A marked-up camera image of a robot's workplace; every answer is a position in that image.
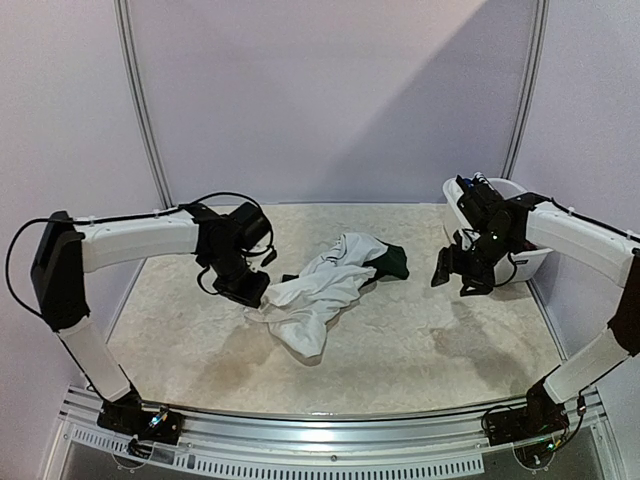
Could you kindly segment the white and green t-shirt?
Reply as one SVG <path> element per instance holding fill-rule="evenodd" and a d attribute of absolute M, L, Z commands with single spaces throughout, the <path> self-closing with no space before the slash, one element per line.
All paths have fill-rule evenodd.
<path fill-rule="evenodd" d="M 363 287 L 384 277 L 409 278 L 404 248 L 367 233 L 343 233 L 297 277 L 270 285 L 259 307 L 245 308 L 244 317 L 265 324 L 294 354 L 319 357 L 328 324 L 360 298 Z"/>

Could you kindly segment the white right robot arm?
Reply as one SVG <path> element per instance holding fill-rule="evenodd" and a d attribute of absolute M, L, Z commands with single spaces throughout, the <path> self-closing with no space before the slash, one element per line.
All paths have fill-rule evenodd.
<path fill-rule="evenodd" d="M 506 276 L 490 292 L 462 295 L 460 276 L 436 286 L 453 324 L 434 325 L 436 350 L 471 367 L 468 378 L 438 366 L 444 387 L 469 389 L 473 403 L 524 395 L 552 372 L 583 356 L 605 369 L 629 361 L 608 323 L 614 317 L 639 247 L 639 199 L 624 190 L 600 193 L 592 209 L 569 212 L 534 193 L 504 199 L 492 194 L 475 230 L 487 248 L 486 270 L 503 264 Z"/>

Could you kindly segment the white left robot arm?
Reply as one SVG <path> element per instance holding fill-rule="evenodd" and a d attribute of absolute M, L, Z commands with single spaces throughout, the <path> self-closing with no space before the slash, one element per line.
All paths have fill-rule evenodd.
<path fill-rule="evenodd" d="M 219 214 L 201 203 L 114 218 L 72 218 L 58 211 L 45 220 L 31 280 L 39 315 L 57 334 L 98 395 L 111 419 L 128 434 L 148 426 L 148 412 L 133 399 L 132 382 L 109 351 L 90 318 L 85 276 L 105 267 L 165 255 L 191 254 L 203 272 L 215 274 L 213 291 L 245 307 L 257 308 L 270 283 L 249 260 L 271 262 L 273 227 L 260 206 L 245 202 Z"/>

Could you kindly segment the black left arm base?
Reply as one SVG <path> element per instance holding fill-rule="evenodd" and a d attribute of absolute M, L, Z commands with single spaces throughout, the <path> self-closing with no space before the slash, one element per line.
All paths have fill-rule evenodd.
<path fill-rule="evenodd" d="M 103 429 L 167 445 L 178 444 L 184 422 L 183 414 L 165 405 L 147 406 L 135 388 L 118 400 L 104 401 L 97 419 Z"/>

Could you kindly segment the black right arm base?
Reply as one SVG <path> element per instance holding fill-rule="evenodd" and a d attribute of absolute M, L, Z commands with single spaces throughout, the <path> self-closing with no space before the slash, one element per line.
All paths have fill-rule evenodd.
<path fill-rule="evenodd" d="M 526 392 L 526 405 L 514 409 L 506 405 L 495 405 L 486 410 L 481 417 L 481 428 L 491 446 L 513 443 L 541 435 L 549 435 L 562 429 L 559 440 L 546 448 L 555 452 L 569 443 L 581 429 L 587 411 L 583 392 L 590 387 L 585 385 L 578 391 L 576 414 L 578 423 L 569 432 L 570 421 L 563 403 L 556 403 L 544 386 L 546 377 L 536 382 Z"/>

